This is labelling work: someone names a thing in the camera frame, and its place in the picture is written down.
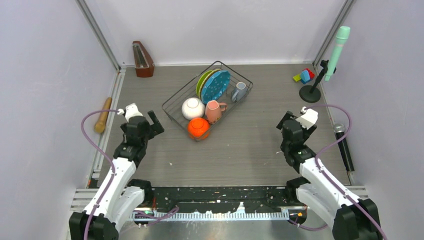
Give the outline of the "white bowl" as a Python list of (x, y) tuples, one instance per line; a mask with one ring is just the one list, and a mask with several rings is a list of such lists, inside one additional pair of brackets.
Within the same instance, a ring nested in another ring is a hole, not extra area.
[(183, 117), (189, 121), (194, 118), (202, 118), (205, 113), (205, 105), (199, 98), (191, 97), (183, 102), (181, 112)]

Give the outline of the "orange bowl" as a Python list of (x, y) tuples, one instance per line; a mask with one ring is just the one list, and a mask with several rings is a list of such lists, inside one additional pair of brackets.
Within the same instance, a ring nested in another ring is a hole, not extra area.
[(188, 136), (194, 140), (204, 140), (210, 134), (209, 122), (202, 118), (196, 117), (189, 121), (187, 125)]

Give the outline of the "white mug grey handle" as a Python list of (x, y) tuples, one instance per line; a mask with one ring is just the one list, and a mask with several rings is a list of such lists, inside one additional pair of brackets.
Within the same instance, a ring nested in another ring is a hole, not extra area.
[(246, 94), (247, 90), (248, 90), (247, 85), (244, 82), (239, 81), (235, 85), (234, 90), (231, 92), (231, 101), (234, 103), (240, 101), (243, 98), (243, 96)]

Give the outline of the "white mug red handle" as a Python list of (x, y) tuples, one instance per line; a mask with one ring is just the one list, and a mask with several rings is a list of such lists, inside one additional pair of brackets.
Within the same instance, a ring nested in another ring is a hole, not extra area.
[(218, 102), (211, 100), (206, 104), (205, 107), (205, 118), (210, 124), (215, 124), (223, 115), (223, 112), (227, 109), (227, 104), (224, 102)]

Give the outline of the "black wire dish rack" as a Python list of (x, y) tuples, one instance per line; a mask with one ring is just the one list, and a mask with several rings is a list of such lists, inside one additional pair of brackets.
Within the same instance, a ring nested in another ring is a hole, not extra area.
[(217, 60), (167, 99), (162, 110), (198, 142), (210, 135), (252, 87), (250, 80)]

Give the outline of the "blue polka dot plate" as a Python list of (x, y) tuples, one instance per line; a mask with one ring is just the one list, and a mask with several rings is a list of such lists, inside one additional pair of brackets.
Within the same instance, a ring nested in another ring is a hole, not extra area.
[(230, 85), (231, 74), (227, 70), (214, 73), (204, 84), (201, 91), (201, 101), (207, 104), (209, 101), (217, 100)]

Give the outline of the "lime green plate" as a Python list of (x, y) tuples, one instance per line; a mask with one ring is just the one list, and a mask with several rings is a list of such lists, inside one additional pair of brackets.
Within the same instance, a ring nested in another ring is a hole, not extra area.
[(201, 95), (200, 91), (201, 91), (201, 88), (203, 87), (203, 82), (211, 72), (212, 72), (212, 70), (208, 70), (205, 73), (203, 73), (201, 75), (201, 77), (199, 78), (197, 85), (196, 85), (196, 90), (195, 90), (198, 98), (200, 98), (200, 95)]

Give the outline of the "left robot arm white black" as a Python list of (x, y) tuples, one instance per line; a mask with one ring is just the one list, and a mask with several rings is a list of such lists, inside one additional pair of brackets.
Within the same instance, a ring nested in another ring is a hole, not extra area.
[(95, 196), (83, 211), (71, 214), (72, 240), (117, 240), (135, 208), (148, 207), (153, 202), (150, 182), (131, 177), (146, 155), (149, 140), (165, 129), (154, 111), (147, 113), (153, 122), (150, 124), (134, 104), (116, 113), (126, 119), (120, 126), (123, 140), (113, 157), (107, 158), (110, 169)]

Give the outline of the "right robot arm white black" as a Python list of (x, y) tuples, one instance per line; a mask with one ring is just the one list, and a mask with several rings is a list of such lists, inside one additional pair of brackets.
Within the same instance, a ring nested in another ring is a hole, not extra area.
[(300, 174), (286, 183), (287, 202), (313, 210), (335, 240), (383, 240), (377, 205), (343, 185), (306, 145), (317, 120), (318, 113), (312, 109), (303, 110), (301, 116), (287, 111), (276, 126), (282, 134), (280, 149), (285, 160)]

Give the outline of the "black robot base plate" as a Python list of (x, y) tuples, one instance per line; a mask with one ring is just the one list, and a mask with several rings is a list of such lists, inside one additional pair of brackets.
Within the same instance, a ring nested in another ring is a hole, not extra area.
[(277, 213), (282, 209), (304, 211), (306, 205), (295, 199), (284, 186), (180, 186), (152, 187), (139, 208), (167, 213), (178, 207), (179, 213), (234, 213), (244, 207), (246, 213)]

